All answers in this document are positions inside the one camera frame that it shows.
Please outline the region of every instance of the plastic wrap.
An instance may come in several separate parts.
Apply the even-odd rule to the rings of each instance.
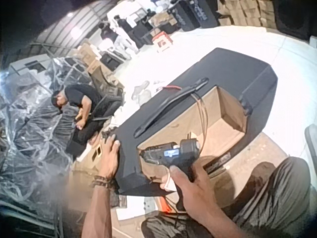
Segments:
[[[51,103],[51,94],[73,83],[91,84],[81,63],[53,59],[44,76],[7,75],[0,81],[0,196],[53,217],[58,178],[72,163],[64,152],[77,109]]]

